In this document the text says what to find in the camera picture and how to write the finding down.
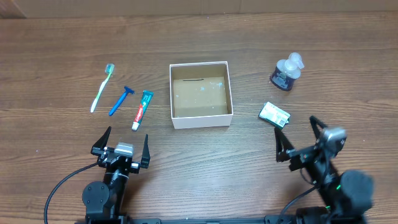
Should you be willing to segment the dark blue pump bottle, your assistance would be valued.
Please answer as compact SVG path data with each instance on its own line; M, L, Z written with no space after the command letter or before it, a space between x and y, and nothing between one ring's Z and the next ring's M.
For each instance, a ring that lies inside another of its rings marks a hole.
M270 81L283 91L290 91L294 82L301 76L301 70L305 67L302 57L297 52L292 52L288 59L277 62Z

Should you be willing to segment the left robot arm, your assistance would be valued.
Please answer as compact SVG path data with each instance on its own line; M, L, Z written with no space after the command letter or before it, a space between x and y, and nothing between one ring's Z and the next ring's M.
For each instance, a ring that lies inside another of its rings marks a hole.
M91 182L83 190L86 223L130 223L129 215L121 212L129 175L149 167L147 138L144 140L141 161L135 162L132 144L120 142L116 147L107 146L110 133L111 127L108 127L91 148L91 154L98 157L97 166L106 171L102 181Z

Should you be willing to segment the Colgate toothpaste tube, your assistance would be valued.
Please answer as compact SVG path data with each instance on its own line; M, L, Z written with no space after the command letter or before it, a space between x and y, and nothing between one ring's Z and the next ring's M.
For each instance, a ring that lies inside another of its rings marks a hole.
M132 130L137 131L139 126L141 125L143 116L146 112L146 109L148 107L148 104L150 103L154 93L149 91L149 90L144 90L143 95L141 98L141 103L139 105L139 109L136 113L136 116L134 117L133 123L132 123Z

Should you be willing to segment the Dettol soap bar pack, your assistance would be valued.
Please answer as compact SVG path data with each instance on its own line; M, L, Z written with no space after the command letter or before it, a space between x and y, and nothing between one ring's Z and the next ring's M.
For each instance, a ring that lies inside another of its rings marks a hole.
M259 113L259 118L273 124L279 129L283 129L286 124L290 123L290 114L269 101L264 104Z

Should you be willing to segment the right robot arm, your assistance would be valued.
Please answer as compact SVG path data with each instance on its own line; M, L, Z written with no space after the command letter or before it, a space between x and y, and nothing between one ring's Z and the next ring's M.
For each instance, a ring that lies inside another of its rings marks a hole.
M309 117L315 144L296 149L281 129L275 128L276 161L289 161L290 171L307 171L312 188L296 196L279 213L276 223L366 223L364 213L373 206L374 181L360 170L339 174L331 160L343 149L347 134L341 127L329 127L318 118ZM287 215L298 200L317 191L323 207L306 207Z

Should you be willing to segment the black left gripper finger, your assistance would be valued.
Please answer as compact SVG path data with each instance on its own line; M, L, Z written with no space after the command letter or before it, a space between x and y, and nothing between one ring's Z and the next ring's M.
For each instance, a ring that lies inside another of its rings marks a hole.
M146 134L146 138L144 140L144 147L143 147L143 151L142 151L142 157L141 157L141 168L144 168L144 169L147 169L149 167L149 163L150 163L148 137L149 136Z
M110 133L111 127L109 126L105 133L94 143L93 148L104 149L107 145Z

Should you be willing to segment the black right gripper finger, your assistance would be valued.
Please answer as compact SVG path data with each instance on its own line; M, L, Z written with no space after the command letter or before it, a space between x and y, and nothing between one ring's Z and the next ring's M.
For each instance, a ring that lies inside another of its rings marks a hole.
M322 121L320 121L318 118L316 118L314 115L309 117L309 120L310 120L311 127L313 129L313 133L314 133L315 137L318 139L321 134L321 131L319 130L319 128L324 129L327 127L327 125L325 123L323 123Z
M295 148L287 139L286 135L279 128L274 128L275 141L276 141L276 161L284 162L291 159L291 153Z

